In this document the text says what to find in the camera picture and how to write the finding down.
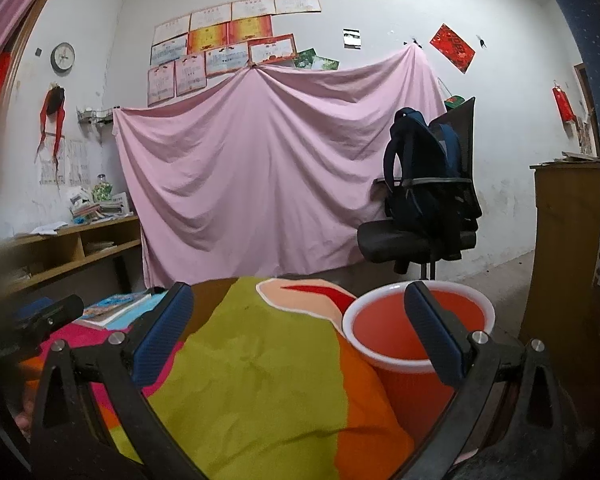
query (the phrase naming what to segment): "yellow-green fabric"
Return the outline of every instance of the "yellow-green fabric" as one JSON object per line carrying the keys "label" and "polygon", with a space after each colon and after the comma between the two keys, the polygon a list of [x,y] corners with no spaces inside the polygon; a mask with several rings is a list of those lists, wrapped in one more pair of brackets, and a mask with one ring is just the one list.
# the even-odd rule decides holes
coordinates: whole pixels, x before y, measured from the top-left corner
{"label": "yellow-green fabric", "polygon": [[[212,480],[337,480],[348,406],[333,326],[271,308],[260,281],[232,286],[149,403]],[[122,428],[112,436],[138,460]]]}

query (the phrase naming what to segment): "desk leg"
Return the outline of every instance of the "desk leg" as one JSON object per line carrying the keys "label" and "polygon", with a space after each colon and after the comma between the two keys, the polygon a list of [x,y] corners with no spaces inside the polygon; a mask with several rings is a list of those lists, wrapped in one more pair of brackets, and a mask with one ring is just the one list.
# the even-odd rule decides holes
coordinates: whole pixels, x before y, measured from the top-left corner
{"label": "desk leg", "polygon": [[129,281],[129,274],[126,272],[124,257],[116,256],[113,258],[113,267],[116,269],[116,278],[118,279],[120,291],[122,291],[123,294],[131,293],[131,282]]}

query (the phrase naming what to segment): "bottle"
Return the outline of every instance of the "bottle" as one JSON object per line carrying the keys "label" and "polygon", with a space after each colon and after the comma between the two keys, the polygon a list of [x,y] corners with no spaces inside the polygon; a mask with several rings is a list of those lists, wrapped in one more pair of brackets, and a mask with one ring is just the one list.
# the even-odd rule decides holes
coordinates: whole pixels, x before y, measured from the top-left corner
{"label": "bottle", "polygon": [[104,173],[98,175],[98,183],[93,186],[93,201],[106,202],[111,200],[111,190],[113,186],[107,182],[107,177]]}

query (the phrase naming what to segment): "red diamond-shaped poster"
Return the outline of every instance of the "red diamond-shaped poster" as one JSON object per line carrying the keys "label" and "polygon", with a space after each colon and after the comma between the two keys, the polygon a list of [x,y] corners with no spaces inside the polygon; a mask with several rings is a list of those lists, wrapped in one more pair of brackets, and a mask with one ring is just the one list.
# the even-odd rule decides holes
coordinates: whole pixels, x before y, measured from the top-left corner
{"label": "red diamond-shaped poster", "polygon": [[440,27],[440,30],[431,40],[431,44],[457,66],[463,74],[466,73],[472,60],[474,60],[475,50],[446,25]]}

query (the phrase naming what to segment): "chair seat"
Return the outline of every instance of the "chair seat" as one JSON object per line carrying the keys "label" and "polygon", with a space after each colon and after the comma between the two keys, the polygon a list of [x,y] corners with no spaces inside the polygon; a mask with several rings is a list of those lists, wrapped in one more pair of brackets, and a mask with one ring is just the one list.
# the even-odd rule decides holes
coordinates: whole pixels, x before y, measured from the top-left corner
{"label": "chair seat", "polygon": [[[461,251],[473,249],[475,244],[475,231],[460,233]],[[416,264],[431,261],[429,240],[410,231],[400,231],[391,219],[362,224],[358,228],[358,247],[365,260],[375,264],[396,260]]]}

